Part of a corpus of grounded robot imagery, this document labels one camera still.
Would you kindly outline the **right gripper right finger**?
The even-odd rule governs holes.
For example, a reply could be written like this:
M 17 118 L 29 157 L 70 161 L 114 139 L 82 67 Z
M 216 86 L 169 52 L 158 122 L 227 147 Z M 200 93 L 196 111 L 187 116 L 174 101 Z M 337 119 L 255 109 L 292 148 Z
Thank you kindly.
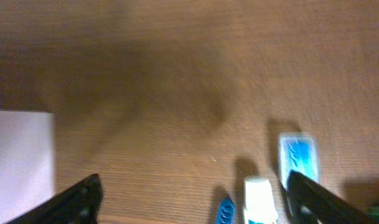
M 378 223 L 300 172 L 291 171 L 287 185 L 289 210 L 298 223 Z

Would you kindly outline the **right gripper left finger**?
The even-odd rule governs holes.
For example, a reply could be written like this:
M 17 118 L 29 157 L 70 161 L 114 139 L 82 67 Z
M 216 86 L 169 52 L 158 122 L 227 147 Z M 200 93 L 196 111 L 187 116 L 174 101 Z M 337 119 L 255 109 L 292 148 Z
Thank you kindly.
M 98 174 L 92 174 L 7 224 L 97 224 L 103 200 Z

